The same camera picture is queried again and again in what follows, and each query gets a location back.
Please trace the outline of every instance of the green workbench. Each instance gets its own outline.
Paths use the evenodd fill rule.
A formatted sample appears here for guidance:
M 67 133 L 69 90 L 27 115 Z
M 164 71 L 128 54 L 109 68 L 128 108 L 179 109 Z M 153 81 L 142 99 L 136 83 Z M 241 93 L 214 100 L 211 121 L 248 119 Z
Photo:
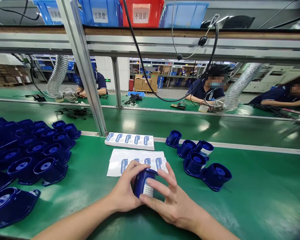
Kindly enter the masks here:
M 71 149 L 65 178 L 52 186 L 10 186 L 39 189 L 40 199 L 24 220 L 0 235 L 30 239 L 61 218 L 107 195 L 117 177 L 106 177 L 114 147 L 105 138 L 81 136 Z M 176 149 L 155 142 L 171 164 L 178 184 L 200 206 L 242 240 L 300 239 L 300 155 L 215 148 L 210 165 L 225 165 L 233 178 L 220 192 L 211 191 L 201 180 L 185 174 Z M 156 198 L 162 196 L 155 192 Z M 145 206 L 117 213 L 104 221 L 89 239 L 197 239 L 193 234 L 166 224 Z

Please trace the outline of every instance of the ducting hose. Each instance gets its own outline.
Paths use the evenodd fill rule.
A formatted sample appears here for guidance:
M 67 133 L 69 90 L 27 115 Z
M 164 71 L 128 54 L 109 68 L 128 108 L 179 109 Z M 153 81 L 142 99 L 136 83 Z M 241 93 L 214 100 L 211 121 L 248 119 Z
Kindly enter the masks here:
M 227 91 L 223 104 L 224 110 L 234 111 L 238 108 L 240 94 L 255 78 L 262 66 L 262 63 L 250 63 L 250 66 L 244 70 L 238 80 Z
M 68 60 L 69 56 L 67 55 L 57 55 L 56 64 L 47 85 L 48 94 L 52 98 L 63 98 L 63 93 L 59 91 L 59 87 L 66 76 L 68 70 Z

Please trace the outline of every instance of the metal frame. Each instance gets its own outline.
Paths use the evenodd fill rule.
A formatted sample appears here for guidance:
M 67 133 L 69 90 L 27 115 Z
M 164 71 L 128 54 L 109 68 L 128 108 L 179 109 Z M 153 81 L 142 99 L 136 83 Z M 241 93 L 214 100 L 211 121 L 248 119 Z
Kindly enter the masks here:
M 90 108 L 96 122 L 99 135 L 107 136 L 106 123 L 104 120 L 98 88 L 91 65 L 89 50 L 83 31 L 77 1 L 57 0 L 58 8 L 66 29 L 73 56 L 77 61 L 80 77 L 87 93 Z

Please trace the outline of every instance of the blue uniform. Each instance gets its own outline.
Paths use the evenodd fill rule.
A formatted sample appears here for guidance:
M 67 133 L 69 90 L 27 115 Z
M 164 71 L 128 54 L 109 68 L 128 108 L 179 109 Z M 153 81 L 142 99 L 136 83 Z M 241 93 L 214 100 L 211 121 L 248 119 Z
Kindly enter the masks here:
M 94 72 L 94 78 L 96 79 L 96 84 L 97 84 L 98 90 L 102 89 L 102 88 L 107 89 L 106 80 L 104 79 L 104 76 L 101 73 L 95 71 Z M 80 82 L 78 84 L 78 87 L 84 88 L 83 84 L 82 84 L 82 81 L 81 81 L 81 78 L 80 78 Z
M 198 84 L 200 84 L 200 86 L 198 86 L 192 93 L 191 95 L 200 99 L 204 99 L 206 97 L 206 91 L 204 90 L 204 83 L 206 82 L 206 80 L 203 80 L 202 82 L 200 82 L 200 79 L 197 79 L 193 84 L 190 85 L 189 90 L 187 93 L 190 93 L 192 91 L 192 89 L 194 89 Z M 206 98 L 207 101 L 210 101 L 211 99 L 217 99 L 219 97 L 224 97 L 224 92 L 222 88 L 217 88 L 213 94 L 210 93 L 209 96 Z
M 296 102 L 300 100 L 300 96 L 290 95 L 290 85 L 276 87 L 254 98 L 250 104 L 261 104 L 264 100 L 272 100 L 278 102 Z

